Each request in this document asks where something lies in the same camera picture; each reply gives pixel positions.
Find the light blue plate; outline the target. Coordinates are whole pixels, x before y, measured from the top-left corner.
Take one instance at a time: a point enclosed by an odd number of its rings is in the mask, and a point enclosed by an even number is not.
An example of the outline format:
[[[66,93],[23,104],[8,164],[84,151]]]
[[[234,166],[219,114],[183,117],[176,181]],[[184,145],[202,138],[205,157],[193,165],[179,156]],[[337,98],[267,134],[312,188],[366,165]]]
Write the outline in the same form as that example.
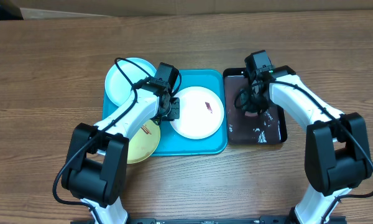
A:
[[[130,79],[129,83],[116,65],[113,65],[105,79],[105,92],[108,98],[116,105],[121,106],[131,95],[131,85],[148,75],[132,63],[120,60],[117,63],[120,69]]]

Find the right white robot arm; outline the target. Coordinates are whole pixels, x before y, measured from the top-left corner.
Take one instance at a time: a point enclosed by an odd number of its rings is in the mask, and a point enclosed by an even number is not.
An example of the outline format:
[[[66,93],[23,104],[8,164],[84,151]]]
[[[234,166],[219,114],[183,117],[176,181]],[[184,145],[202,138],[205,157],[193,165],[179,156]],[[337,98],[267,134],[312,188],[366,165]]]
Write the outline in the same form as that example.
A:
[[[330,223],[342,199],[373,197],[373,161],[364,118],[327,104],[289,66],[275,67],[265,50],[251,53],[244,62],[249,86],[237,94],[235,107],[261,114],[277,105],[306,133],[309,186],[286,223]]]

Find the white plate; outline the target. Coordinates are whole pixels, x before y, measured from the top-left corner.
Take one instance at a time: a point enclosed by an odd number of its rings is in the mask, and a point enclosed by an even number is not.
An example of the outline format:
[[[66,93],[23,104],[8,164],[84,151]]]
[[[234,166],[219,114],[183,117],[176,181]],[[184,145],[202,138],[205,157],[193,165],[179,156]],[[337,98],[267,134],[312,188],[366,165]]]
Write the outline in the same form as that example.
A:
[[[208,88],[191,86],[179,91],[180,117],[171,121],[172,128],[188,139],[213,135],[224,120],[224,106],[218,95]]]

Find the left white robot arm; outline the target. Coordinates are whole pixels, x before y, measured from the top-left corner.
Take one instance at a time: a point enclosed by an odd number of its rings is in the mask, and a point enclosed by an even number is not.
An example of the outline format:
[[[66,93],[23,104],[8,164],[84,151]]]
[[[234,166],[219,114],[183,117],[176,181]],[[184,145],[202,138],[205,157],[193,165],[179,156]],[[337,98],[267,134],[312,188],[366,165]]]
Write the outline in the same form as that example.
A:
[[[127,223],[120,195],[129,142],[148,120],[160,124],[179,118],[175,93],[181,80],[172,65],[154,68],[139,58],[116,58],[105,92],[117,110],[92,126],[80,123],[74,129],[65,165],[53,183],[55,200],[87,207],[91,223]]]

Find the green sponge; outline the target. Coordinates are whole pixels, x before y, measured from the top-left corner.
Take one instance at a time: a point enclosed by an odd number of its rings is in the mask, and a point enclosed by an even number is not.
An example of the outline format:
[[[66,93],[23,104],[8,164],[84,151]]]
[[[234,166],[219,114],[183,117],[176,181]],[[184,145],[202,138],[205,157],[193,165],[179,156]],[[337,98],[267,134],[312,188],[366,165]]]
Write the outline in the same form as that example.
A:
[[[241,109],[246,113],[257,113],[257,105],[254,102],[246,101],[241,105]]]

